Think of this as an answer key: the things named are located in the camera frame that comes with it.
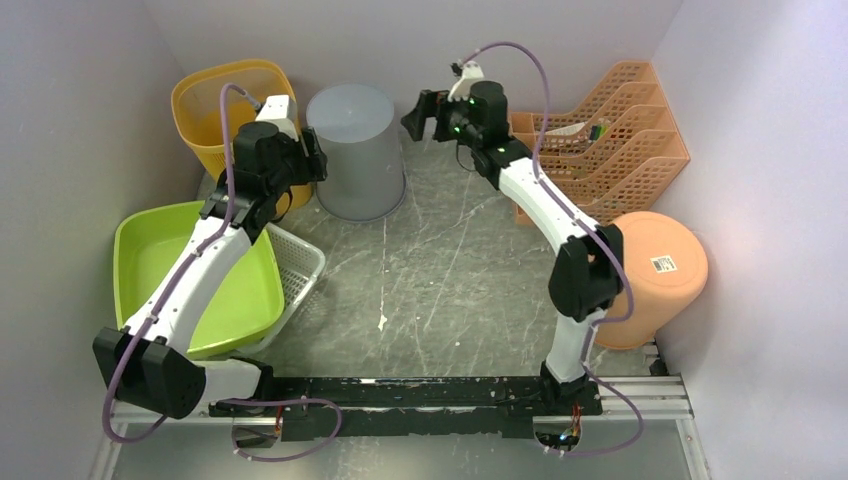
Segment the grey plastic bin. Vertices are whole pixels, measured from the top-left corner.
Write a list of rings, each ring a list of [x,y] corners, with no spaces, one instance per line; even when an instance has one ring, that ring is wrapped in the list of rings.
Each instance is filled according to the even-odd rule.
[[[317,199],[328,213],[365,223],[397,209],[406,174],[394,104],[383,91],[358,83],[325,88],[310,100],[306,121],[327,156]]]

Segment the orange plastic bucket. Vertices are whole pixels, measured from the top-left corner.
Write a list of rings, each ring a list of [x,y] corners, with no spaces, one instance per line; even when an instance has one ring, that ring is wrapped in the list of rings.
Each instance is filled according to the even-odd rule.
[[[671,217],[633,212],[613,224],[623,233],[624,269],[634,308],[626,321],[600,325],[595,343],[628,350],[654,338],[700,295],[708,278],[708,260],[694,233]]]

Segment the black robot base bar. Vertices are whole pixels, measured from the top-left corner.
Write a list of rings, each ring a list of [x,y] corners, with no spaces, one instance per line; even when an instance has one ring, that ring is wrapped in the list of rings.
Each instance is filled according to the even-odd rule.
[[[212,418],[280,423],[285,441],[326,437],[499,434],[531,439],[535,422],[597,416],[596,383],[581,378],[566,385],[543,376],[276,377],[264,387],[262,405],[219,401]]]

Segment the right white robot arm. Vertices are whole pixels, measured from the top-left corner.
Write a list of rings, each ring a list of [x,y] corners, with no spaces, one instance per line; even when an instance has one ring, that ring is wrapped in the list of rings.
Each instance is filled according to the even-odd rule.
[[[478,82],[459,100],[446,90],[421,91],[401,124],[419,141],[428,119],[436,122],[433,140],[468,148],[476,172],[519,206],[553,249],[548,295],[557,320],[539,398],[548,412],[565,413],[589,381],[590,344],[624,287],[623,234],[589,218],[552,185],[529,147],[511,134],[499,83]]]

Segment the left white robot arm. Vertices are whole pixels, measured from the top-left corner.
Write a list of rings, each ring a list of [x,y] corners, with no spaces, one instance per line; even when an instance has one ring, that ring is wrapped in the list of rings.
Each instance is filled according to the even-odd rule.
[[[188,357],[191,338],[214,295],[276,215],[280,198],[297,185],[327,177],[315,131],[281,131],[270,121],[242,125],[231,160],[199,210],[192,234],[151,297],[124,326],[103,328],[93,351],[107,384],[101,420],[116,401],[182,419],[198,405],[236,402],[249,414],[273,409],[277,388],[265,368],[245,360],[203,365]]]

